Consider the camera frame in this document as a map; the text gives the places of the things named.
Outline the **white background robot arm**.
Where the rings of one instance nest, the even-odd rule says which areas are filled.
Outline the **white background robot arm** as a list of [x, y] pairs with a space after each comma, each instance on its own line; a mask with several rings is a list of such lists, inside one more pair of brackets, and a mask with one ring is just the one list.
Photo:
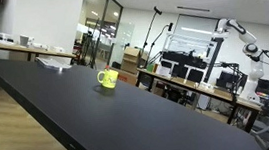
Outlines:
[[243, 53], [251, 60], [251, 71], [247, 76], [247, 81], [239, 97], [254, 104], [259, 104], [260, 98], [256, 94], [256, 87], [260, 78], [264, 76], [264, 68], [262, 64], [262, 50], [256, 45], [256, 37], [241, 26], [235, 19], [222, 18], [217, 23], [218, 25], [215, 32], [219, 35], [222, 35], [229, 29], [234, 29], [239, 33], [239, 39], [244, 43], [244, 47], [242, 48]]

